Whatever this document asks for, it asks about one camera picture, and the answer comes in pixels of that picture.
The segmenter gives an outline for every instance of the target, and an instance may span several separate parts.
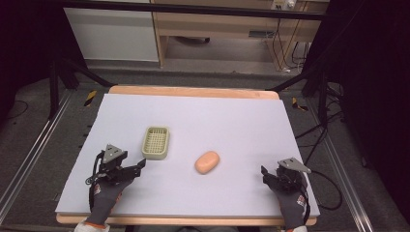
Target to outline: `soap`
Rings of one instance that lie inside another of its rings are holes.
[[[207,152],[196,160],[195,169],[201,174],[206,174],[211,171],[219,162],[220,156],[216,152]]]

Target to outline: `gray carpet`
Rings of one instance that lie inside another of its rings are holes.
[[[280,76],[246,75],[246,74],[204,74],[185,72],[96,72],[107,80],[122,84],[163,85],[163,86],[195,86],[220,88],[250,88],[265,89],[281,83]],[[73,92],[73,99],[58,124],[55,132],[45,146],[29,178],[18,195],[14,205],[7,214],[3,224],[41,225],[70,227],[61,225],[55,219],[54,210],[57,202],[53,200],[60,193],[75,163],[80,146],[86,139],[86,134],[93,124],[98,112],[103,88],[89,79],[80,77],[81,85]],[[1,169],[2,182],[0,190],[4,192],[7,184],[14,176],[18,166],[27,154],[36,136],[42,129],[48,115],[47,80],[42,80],[23,88],[17,95],[25,100],[29,108],[20,116],[5,122],[0,131],[0,155],[6,160],[6,168]],[[298,83],[280,93],[295,135],[315,126],[312,110],[303,111],[292,107],[292,98],[296,97],[300,105],[306,105],[302,98]],[[98,94],[88,107],[83,106],[90,90],[98,90]],[[13,111],[21,108],[15,104]],[[329,114],[338,112],[338,106],[333,104]],[[314,144],[319,131],[310,133],[297,140],[298,145]],[[397,211],[394,202],[384,190],[377,173],[368,168],[362,168],[360,154],[351,139],[349,131],[337,119],[329,125],[328,134],[337,147],[337,152],[347,169],[354,186],[361,197],[376,231],[410,231],[410,226]],[[311,147],[301,147],[303,158],[306,158]],[[336,181],[335,173],[330,166],[327,151],[321,143],[309,161],[309,167],[320,171]],[[325,206],[335,206],[338,202],[335,188],[320,176],[309,176],[313,190],[320,202]],[[309,231],[357,231],[357,226],[345,201],[336,211],[321,210],[321,216],[316,225]]]

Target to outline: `soap dish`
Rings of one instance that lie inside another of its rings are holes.
[[[142,154],[148,160],[162,160],[168,151],[169,129],[150,127],[145,132]]]

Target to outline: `gray floor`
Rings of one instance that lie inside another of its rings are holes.
[[[122,84],[250,89],[273,87],[297,74],[297,69],[293,69],[290,73],[277,72],[270,61],[269,54],[263,49],[264,45],[264,42],[259,40],[211,39],[210,43],[203,44],[191,40],[173,39],[168,49],[166,65],[162,69],[132,67],[131,71],[105,69],[95,70],[95,73],[107,80]],[[44,226],[38,231],[50,228],[53,231],[68,231],[73,228],[73,225],[61,225],[55,220],[54,210],[57,201],[54,198],[62,191],[81,145],[86,139],[86,134],[97,115],[103,93],[107,92],[107,88],[87,78],[80,76],[79,79],[81,80],[79,88],[72,92],[72,100],[65,114],[49,138],[2,225],[22,225],[25,229],[33,229],[34,225]],[[47,84],[45,79],[23,87],[16,96],[18,101],[10,116],[23,113],[1,125],[0,157],[4,162],[2,166],[5,167],[0,168],[2,176],[0,193],[2,194],[46,123]],[[299,105],[310,103],[316,105],[316,98],[305,99],[301,96],[302,86],[301,82],[280,93],[295,135],[316,125],[313,107],[309,111],[292,107],[292,98],[297,98]],[[98,94],[93,103],[85,107],[83,104],[90,90],[97,90]],[[24,111],[25,102],[28,108]],[[339,107],[337,104],[332,104],[329,115],[336,112],[339,112]],[[341,119],[337,117],[329,125],[328,136],[334,142],[337,154],[360,196],[374,231],[410,231],[410,226],[384,189],[377,172],[361,166],[361,157],[355,141],[352,140],[348,128]],[[319,131],[315,131],[297,140],[304,159],[311,149],[305,146],[313,144],[318,135]],[[309,167],[326,174],[334,181],[337,180],[329,161],[329,152],[323,142],[313,154]],[[309,178],[320,202],[324,206],[336,205],[335,188],[319,176],[312,174]],[[273,231],[274,228],[263,228],[263,230]],[[358,231],[358,228],[349,206],[343,199],[343,204],[336,211],[322,209],[318,222],[311,226],[309,231]]]

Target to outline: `gray glove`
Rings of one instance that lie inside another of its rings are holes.
[[[100,181],[94,187],[94,207],[91,210],[91,216],[89,216],[85,223],[93,226],[103,227],[106,219],[111,214],[111,209],[119,200],[122,191],[133,180],[121,182],[117,185],[111,185],[106,181]]]
[[[278,177],[267,172],[262,173],[264,174],[263,183],[268,185],[278,198],[280,212],[283,215],[286,230],[305,225],[303,213],[305,211],[306,200],[302,195],[302,192],[305,194],[306,188],[308,187],[305,175],[297,172],[297,174],[301,175],[302,179],[303,186],[301,190],[286,192],[280,188],[280,180]]]

